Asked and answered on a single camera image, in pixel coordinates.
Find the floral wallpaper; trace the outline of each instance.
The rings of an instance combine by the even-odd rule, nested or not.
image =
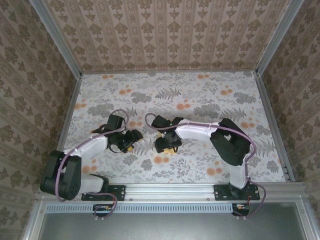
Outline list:
[[[27,0],[0,1],[0,239],[19,239],[75,79]]]
[[[320,224],[320,1],[305,0],[263,80],[297,181]]]
[[[106,176],[111,183],[229,181],[227,164],[209,143],[184,139],[177,154],[158,154],[154,148],[158,134],[145,124],[145,115],[155,113],[166,119],[183,117],[205,123],[232,119],[257,145],[257,154],[248,163],[252,179],[285,181],[252,72],[83,75],[65,148],[88,139],[119,108],[129,114],[128,129],[139,130],[143,140],[129,153],[107,149],[82,162],[83,173]]]
[[[290,0],[44,0],[82,72],[254,69]]]

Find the floral tablecloth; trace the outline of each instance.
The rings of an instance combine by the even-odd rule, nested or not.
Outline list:
[[[258,182],[285,181],[252,72],[83,75],[65,148],[86,140],[92,130],[107,123],[115,109],[127,111],[128,129],[141,131],[144,138],[130,153],[115,154],[107,149],[82,162],[83,173],[106,176],[111,183],[229,181],[228,166],[211,144],[184,139],[177,154],[158,154],[154,148],[158,135],[144,120],[147,113],[155,113],[170,120],[233,120],[257,145],[257,154],[248,164],[251,178]]]

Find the patterned wall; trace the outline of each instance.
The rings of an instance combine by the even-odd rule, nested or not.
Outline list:
[[[44,0],[83,72],[254,69],[289,0]]]
[[[0,1],[0,239],[18,239],[75,79],[27,0]]]
[[[320,1],[305,0],[263,73],[297,181],[320,223]]]

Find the ventilated strip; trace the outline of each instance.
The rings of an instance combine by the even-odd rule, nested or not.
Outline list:
[[[46,214],[62,213],[93,213],[92,203],[48,203]],[[114,213],[146,213],[146,214],[172,214],[172,213],[232,213],[231,203],[119,203]]]

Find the white vented panel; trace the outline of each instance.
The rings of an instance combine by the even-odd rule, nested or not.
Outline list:
[[[46,214],[93,213],[92,203],[48,203]],[[231,203],[143,204],[119,203],[114,213],[232,213]]]

